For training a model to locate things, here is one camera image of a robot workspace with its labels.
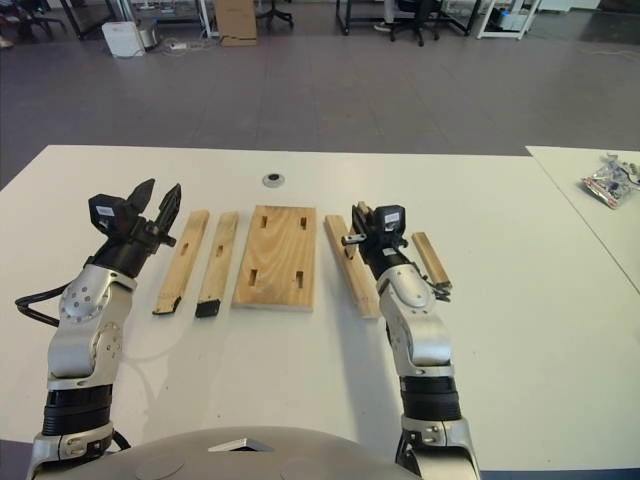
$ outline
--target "gray floor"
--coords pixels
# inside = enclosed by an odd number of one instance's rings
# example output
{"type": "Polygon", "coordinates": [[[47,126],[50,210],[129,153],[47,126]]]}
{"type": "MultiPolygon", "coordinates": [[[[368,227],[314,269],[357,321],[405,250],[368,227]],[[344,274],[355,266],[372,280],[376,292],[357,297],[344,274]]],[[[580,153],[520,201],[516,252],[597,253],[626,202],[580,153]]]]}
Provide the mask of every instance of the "gray floor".
{"type": "MultiPolygon", "coordinates": [[[[133,60],[111,58],[102,41],[3,51],[0,186],[48,144],[469,154],[524,154],[526,144],[640,149],[637,45],[554,39],[549,28],[521,42],[445,29],[439,42],[419,48],[408,34],[391,43],[370,27],[338,35],[331,5],[283,8],[294,13],[295,30],[277,27],[250,48],[133,60]],[[636,56],[593,53],[621,49],[636,56]]],[[[580,28],[587,17],[564,18],[580,28]]],[[[197,36],[195,28],[186,31],[197,36]]]]}

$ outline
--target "rectangular slot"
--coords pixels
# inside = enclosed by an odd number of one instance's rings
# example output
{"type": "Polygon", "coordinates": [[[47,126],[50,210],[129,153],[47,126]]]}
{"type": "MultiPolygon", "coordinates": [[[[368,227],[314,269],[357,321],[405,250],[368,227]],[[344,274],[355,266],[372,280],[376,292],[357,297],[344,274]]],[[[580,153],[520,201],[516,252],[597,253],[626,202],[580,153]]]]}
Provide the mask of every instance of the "rectangular slot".
{"type": "Polygon", "coordinates": [[[250,287],[255,287],[256,286],[256,279],[257,278],[258,278],[258,271],[257,270],[251,270],[251,274],[249,275],[249,286],[250,287]]]}

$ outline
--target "black rubber joint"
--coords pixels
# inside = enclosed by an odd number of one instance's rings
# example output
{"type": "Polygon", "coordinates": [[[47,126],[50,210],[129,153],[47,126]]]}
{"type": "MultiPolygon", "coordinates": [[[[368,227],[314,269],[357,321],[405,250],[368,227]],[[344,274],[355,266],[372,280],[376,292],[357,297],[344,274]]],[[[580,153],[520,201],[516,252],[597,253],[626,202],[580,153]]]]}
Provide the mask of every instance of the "black rubber joint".
{"type": "Polygon", "coordinates": [[[52,390],[44,407],[43,435],[86,432],[109,423],[112,385],[52,390]]]}
{"type": "Polygon", "coordinates": [[[460,420],[456,383],[450,377],[401,377],[400,393],[407,418],[460,420]]]}

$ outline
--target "desk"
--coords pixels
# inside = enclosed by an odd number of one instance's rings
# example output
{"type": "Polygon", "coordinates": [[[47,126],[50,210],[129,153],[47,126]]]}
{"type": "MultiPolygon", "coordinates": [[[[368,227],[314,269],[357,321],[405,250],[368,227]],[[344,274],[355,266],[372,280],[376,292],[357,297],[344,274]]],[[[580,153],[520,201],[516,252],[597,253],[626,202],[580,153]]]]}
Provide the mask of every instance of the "desk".
{"type": "MultiPolygon", "coordinates": [[[[640,193],[617,210],[587,192],[580,181],[604,161],[606,150],[527,147],[571,205],[602,242],[640,294],[640,193]]],[[[640,164],[640,152],[619,153],[622,161],[640,164]]]]}
{"type": "MultiPolygon", "coordinates": [[[[392,458],[401,403],[384,325],[358,318],[321,225],[313,313],[229,307],[256,204],[315,206],[320,222],[365,200],[407,207],[408,232],[428,232],[452,278],[453,302],[438,311],[482,469],[639,466],[640,296],[531,157],[48,147],[0,191],[4,439],[41,428],[53,334],[13,299],[75,277],[102,243],[89,197],[128,195],[149,177],[149,215],[182,184],[175,236],[189,211],[212,217],[175,315],[151,314],[173,251],[162,247],[138,278],[112,408],[133,444],[283,425],[392,458]],[[265,188],[273,171],[286,183],[265,188]],[[212,226],[228,210],[241,214],[229,287],[219,316],[196,320],[212,226]]],[[[413,246],[407,254],[419,258],[413,246]]]]}
{"type": "MultiPolygon", "coordinates": [[[[342,17],[342,13],[340,12],[341,1],[336,0],[336,20],[340,25],[340,29],[342,30],[343,35],[349,35],[349,31],[351,29],[352,23],[377,23],[384,21],[382,17],[354,17],[351,15],[351,9],[353,6],[353,0],[345,0],[345,14],[344,18],[342,17]]],[[[478,10],[480,9],[480,5],[482,4],[482,0],[476,0],[471,10],[471,15],[469,16],[469,20],[464,24],[460,20],[456,19],[453,15],[448,14],[445,11],[442,11],[437,19],[434,19],[436,22],[444,25],[453,25],[458,30],[460,30],[464,36],[469,36],[471,33],[471,29],[473,28],[473,24],[476,20],[476,16],[478,14],[478,10]]]]}

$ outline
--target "wooden stick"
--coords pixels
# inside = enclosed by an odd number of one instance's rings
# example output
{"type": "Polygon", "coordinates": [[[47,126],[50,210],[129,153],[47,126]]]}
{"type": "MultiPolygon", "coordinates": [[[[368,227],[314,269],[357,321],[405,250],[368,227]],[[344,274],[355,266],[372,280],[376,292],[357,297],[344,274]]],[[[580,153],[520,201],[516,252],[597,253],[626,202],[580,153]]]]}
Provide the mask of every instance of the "wooden stick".
{"type": "Polygon", "coordinates": [[[449,280],[447,272],[444,271],[444,267],[440,263],[440,259],[427,236],[423,232],[419,232],[411,235],[411,239],[420,254],[420,258],[422,258],[424,266],[427,267],[427,274],[431,282],[438,288],[451,290],[453,288],[451,280],[449,280]]]}
{"type": "Polygon", "coordinates": [[[214,317],[220,310],[231,265],[238,218],[238,212],[227,212],[220,216],[213,245],[211,245],[207,271],[204,274],[198,297],[198,306],[196,307],[196,317],[198,318],[214,317]]]}
{"type": "Polygon", "coordinates": [[[340,215],[327,215],[324,221],[329,236],[329,243],[340,264],[347,284],[353,294],[353,299],[362,318],[379,318],[378,292],[371,283],[371,278],[365,270],[364,261],[357,249],[353,258],[349,259],[345,254],[341,238],[347,235],[347,226],[340,215]]]}
{"type": "Polygon", "coordinates": [[[184,227],[180,242],[175,247],[171,266],[158,294],[156,308],[153,310],[155,315],[173,313],[178,308],[196,262],[208,221],[208,210],[198,210],[189,214],[187,225],[184,227]]]}

